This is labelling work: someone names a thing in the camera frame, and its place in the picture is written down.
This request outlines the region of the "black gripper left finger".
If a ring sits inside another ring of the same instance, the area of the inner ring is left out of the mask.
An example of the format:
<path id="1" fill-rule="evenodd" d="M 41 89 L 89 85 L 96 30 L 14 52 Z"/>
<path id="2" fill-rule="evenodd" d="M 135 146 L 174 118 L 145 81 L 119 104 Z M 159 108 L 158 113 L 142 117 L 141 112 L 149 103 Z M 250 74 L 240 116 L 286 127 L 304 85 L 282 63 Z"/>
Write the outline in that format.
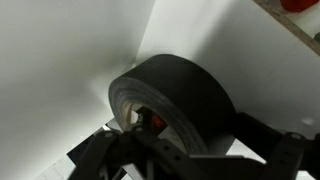
<path id="1" fill-rule="evenodd" d="M 98 133 L 68 180 L 115 180 L 120 169 L 130 164 L 143 180 L 207 180 L 191 158 L 141 126 L 122 134 Z"/>

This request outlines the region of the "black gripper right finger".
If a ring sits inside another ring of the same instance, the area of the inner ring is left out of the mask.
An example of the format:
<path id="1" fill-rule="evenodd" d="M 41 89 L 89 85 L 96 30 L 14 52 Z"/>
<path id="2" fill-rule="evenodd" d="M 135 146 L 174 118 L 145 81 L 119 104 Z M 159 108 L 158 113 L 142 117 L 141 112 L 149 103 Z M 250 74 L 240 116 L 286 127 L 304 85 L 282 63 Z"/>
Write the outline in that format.
<path id="1" fill-rule="evenodd" d="M 296 132 L 285 134 L 246 113 L 233 119 L 233 135 L 266 161 L 261 178 L 294 180 L 299 170 L 320 180 L 320 134 L 313 139 Z"/>

